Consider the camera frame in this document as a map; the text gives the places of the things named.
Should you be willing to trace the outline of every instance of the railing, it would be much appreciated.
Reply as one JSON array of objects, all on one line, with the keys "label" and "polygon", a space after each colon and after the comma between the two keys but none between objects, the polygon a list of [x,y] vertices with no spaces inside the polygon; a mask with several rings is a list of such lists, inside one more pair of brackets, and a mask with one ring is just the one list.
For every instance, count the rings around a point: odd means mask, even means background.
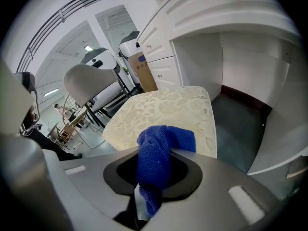
[{"label": "railing", "polygon": [[59,24],[64,23],[69,16],[71,16],[79,9],[91,5],[97,1],[99,0],[71,0],[68,4],[59,9],[59,11],[54,13],[38,30],[38,32],[28,44],[23,57],[19,62],[16,72],[24,72],[28,69],[28,66],[33,60],[33,57],[38,48]]}]

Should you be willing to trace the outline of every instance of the upholstered stool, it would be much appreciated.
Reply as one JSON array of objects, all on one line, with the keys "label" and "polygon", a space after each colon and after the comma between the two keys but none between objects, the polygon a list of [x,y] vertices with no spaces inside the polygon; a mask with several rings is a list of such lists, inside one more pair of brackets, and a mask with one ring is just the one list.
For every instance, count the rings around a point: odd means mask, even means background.
[{"label": "upholstered stool", "polygon": [[103,137],[122,151],[137,146],[139,134],[155,125],[193,131],[197,153],[217,157],[213,111],[204,88],[179,87],[133,96],[108,122]]}]

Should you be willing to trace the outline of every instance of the fluorescent light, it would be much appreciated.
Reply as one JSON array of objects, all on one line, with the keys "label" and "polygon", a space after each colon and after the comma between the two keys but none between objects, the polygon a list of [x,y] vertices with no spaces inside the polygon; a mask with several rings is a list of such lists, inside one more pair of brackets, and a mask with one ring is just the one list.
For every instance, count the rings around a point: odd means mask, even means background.
[{"label": "fluorescent light", "polygon": [[92,51],[93,49],[92,49],[89,45],[87,45],[87,46],[85,47],[85,50],[86,50],[86,51]]},{"label": "fluorescent light", "polygon": [[59,89],[59,88],[57,88],[57,89],[55,89],[55,90],[52,90],[52,91],[50,91],[50,92],[47,92],[47,93],[44,95],[44,97],[46,97],[46,96],[49,95],[49,94],[52,94],[52,93],[56,92],[58,89]]}]

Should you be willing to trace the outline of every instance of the blue towel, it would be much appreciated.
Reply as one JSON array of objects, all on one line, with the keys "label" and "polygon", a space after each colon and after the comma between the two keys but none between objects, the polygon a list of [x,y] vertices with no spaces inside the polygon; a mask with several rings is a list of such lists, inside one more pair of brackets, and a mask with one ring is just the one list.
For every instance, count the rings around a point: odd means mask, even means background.
[{"label": "blue towel", "polygon": [[147,212],[152,217],[162,203],[161,191],[169,186],[171,178],[169,148],[196,152],[196,140],[194,133],[189,130],[152,126],[139,135],[137,143],[139,153],[136,181],[146,201]]}]

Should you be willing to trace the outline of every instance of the ceiling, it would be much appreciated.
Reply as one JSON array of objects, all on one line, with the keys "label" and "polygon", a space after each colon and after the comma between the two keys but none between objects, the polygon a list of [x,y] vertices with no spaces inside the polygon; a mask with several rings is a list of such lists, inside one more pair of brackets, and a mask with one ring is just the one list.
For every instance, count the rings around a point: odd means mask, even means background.
[{"label": "ceiling", "polygon": [[[109,43],[115,53],[118,53],[120,41],[132,31],[136,30],[126,9],[97,16]],[[81,62],[87,51],[85,46],[93,49],[100,47],[87,21],[77,26],[57,44],[44,60],[36,73],[36,88],[40,111],[68,95],[64,86],[65,73],[74,65]],[[46,97],[44,94],[58,88],[59,90]]]}]

